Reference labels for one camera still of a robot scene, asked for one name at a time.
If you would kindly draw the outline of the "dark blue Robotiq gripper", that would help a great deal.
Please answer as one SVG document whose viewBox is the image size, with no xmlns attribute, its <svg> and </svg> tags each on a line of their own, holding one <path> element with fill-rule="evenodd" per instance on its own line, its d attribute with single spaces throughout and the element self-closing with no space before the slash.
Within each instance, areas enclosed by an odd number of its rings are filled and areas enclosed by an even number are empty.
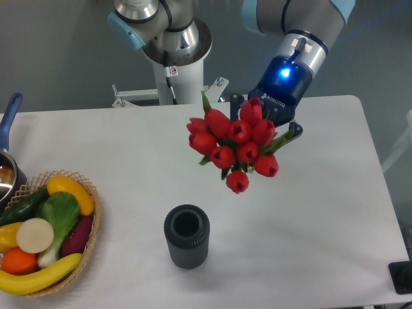
<svg viewBox="0 0 412 309">
<path fill-rule="evenodd" d="M 316 36 L 304 30 L 288 32 L 267 66 L 257 86 L 248 98 L 259 98 L 264 114 L 275 126 L 288 124 L 282 135 L 287 145 L 299 138 L 303 127 L 295 120 L 295 111 L 328 54 L 327 46 Z M 245 102 L 242 94 L 230 96 L 230 119 L 239 119 Z"/>
</svg>

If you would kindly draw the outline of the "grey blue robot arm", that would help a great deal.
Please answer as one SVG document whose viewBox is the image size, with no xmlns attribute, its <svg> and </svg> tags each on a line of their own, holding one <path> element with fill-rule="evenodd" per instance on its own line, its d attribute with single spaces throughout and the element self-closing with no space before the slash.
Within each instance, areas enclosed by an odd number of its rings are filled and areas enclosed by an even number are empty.
<svg viewBox="0 0 412 309">
<path fill-rule="evenodd" d="M 251 31 L 284 37 L 257 86 L 263 113 L 276 126 L 288 124 L 293 137 L 303 130 L 295 110 L 328 52 L 348 22 L 353 1 L 244 1 L 244 25 Z M 153 94 L 161 105 L 219 101 L 227 80 L 203 83 L 203 62 L 212 37 L 196 18 L 191 1 L 115 1 L 108 23 L 132 50 L 152 62 Z"/>
</svg>

